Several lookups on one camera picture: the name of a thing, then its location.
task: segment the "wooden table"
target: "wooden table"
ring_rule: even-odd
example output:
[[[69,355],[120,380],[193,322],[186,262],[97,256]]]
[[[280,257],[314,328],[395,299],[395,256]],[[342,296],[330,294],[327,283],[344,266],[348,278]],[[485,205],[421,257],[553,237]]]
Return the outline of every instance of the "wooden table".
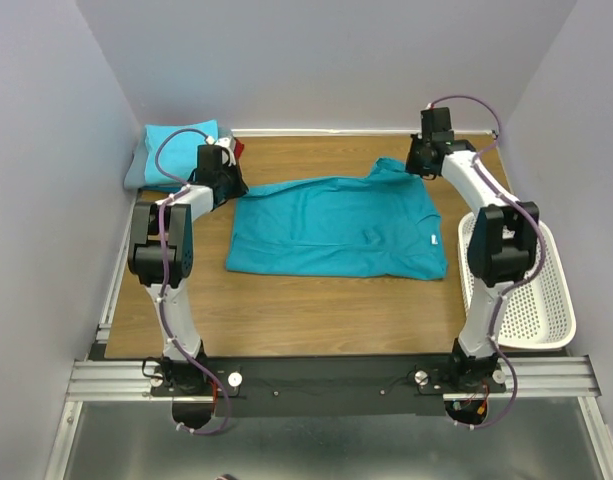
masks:
[[[468,137],[476,148],[490,136]],[[365,176],[380,156],[404,160],[405,136],[246,138],[241,159],[249,185],[326,175]],[[507,185],[497,152],[484,163]],[[369,354],[447,351],[464,306],[457,264],[457,225],[468,207],[444,179],[426,187],[442,215],[448,274],[441,281],[404,278],[265,276],[227,272],[235,202],[194,224],[189,295],[209,355]],[[162,351],[155,309],[128,270],[106,350],[109,358]]]

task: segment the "plastic basket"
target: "plastic basket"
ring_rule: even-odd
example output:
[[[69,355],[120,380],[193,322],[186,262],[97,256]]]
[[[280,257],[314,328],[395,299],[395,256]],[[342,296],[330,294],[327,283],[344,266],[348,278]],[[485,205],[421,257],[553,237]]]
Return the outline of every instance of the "plastic basket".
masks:
[[[472,213],[459,222],[459,271],[466,313],[473,296],[474,280],[466,252],[474,227],[475,216]],[[499,344],[506,347],[528,350],[562,348],[575,336],[575,313],[553,234],[544,222],[540,222],[540,228],[546,240],[546,263],[539,276],[515,290],[508,302],[498,339]],[[537,258],[541,255],[539,245],[537,255]]]

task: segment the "gray wall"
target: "gray wall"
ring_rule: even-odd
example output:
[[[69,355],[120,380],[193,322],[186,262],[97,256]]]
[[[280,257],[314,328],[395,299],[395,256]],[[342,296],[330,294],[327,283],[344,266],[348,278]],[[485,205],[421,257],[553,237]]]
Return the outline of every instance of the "gray wall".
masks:
[[[0,1],[0,480],[43,478],[119,251],[135,134],[74,2]]]
[[[575,0],[78,0],[140,122],[410,128],[430,100],[507,119]],[[454,106],[459,128],[490,128]]]
[[[503,155],[563,259],[613,433],[613,0],[579,0],[513,113]]]

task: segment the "teal fabric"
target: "teal fabric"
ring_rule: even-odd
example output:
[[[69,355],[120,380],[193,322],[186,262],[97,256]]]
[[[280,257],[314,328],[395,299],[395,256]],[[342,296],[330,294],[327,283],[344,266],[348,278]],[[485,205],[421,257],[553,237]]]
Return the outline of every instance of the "teal fabric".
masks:
[[[146,185],[170,185],[175,182],[159,173],[155,166],[155,153],[159,146],[173,132],[181,128],[196,128],[206,135],[217,140],[218,127],[216,120],[194,125],[168,127],[161,125],[146,125],[146,138],[144,143],[148,150],[146,166],[144,168],[144,183]],[[171,173],[183,179],[187,179],[192,171],[197,168],[197,146],[204,145],[204,137],[196,132],[180,133],[166,144],[159,155],[159,164],[165,172]]]
[[[392,158],[365,178],[253,187],[237,200],[231,271],[341,277],[446,275],[441,218],[423,180]]]

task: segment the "gray floor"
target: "gray floor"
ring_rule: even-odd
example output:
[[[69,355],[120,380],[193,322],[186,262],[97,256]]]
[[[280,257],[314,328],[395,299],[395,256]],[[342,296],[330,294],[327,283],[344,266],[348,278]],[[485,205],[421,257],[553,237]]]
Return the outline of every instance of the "gray floor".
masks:
[[[176,432],[170,404],[91,404],[74,448],[72,480],[601,478],[576,399],[520,399],[503,422],[475,432],[388,415],[239,419],[207,438]]]

